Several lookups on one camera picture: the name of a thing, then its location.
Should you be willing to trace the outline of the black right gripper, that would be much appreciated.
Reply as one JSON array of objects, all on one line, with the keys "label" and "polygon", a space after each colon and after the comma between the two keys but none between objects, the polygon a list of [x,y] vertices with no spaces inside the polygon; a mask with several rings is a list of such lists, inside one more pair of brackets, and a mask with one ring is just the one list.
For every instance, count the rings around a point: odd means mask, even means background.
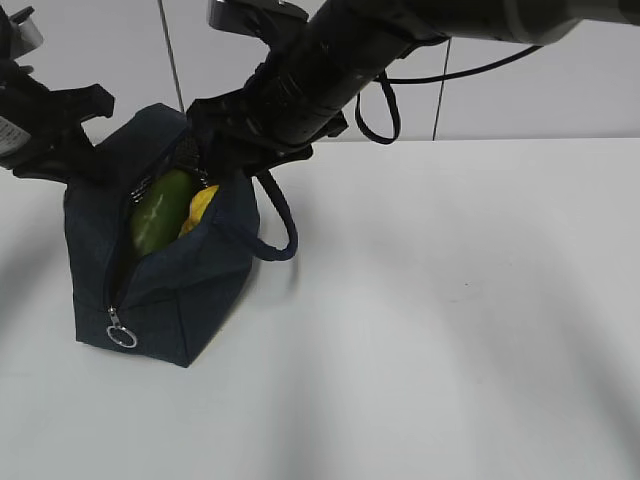
[{"label": "black right gripper", "polygon": [[307,160],[314,142],[335,138],[348,126],[341,109],[313,104],[289,75],[266,64],[242,88],[194,100],[187,118],[199,165],[211,178],[236,171],[260,175]]}]

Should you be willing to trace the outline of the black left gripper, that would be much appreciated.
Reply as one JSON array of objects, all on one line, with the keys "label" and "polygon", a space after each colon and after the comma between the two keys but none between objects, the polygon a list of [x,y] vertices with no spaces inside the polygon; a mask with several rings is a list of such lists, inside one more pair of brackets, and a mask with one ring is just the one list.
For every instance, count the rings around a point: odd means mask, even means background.
[{"label": "black left gripper", "polygon": [[114,97],[101,85],[48,89],[31,70],[1,62],[1,166],[15,177],[58,183],[105,183],[108,160],[82,124],[113,115]]}]

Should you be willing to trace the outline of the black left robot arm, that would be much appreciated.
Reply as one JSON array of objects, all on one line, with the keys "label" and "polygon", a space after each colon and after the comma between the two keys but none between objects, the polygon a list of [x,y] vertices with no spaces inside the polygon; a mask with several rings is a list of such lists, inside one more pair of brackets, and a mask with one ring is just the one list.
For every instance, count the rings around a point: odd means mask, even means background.
[{"label": "black left robot arm", "polygon": [[106,161],[83,123],[111,117],[115,98],[99,84],[51,90],[18,63],[44,43],[34,12],[1,12],[1,167],[17,178],[102,184]]}]

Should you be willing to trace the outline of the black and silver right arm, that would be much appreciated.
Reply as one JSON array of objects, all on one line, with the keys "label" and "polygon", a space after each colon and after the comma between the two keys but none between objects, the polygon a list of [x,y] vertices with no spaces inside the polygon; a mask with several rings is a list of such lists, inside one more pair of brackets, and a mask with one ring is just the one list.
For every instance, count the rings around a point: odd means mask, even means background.
[{"label": "black and silver right arm", "polygon": [[314,15],[286,1],[213,1],[212,28],[254,37],[266,59],[238,90],[194,101],[187,117],[213,177],[258,175],[304,160],[340,135],[343,108],[387,68],[453,38],[514,43],[532,53],[582,21],[635,25],[635,1],[327,1]]}]

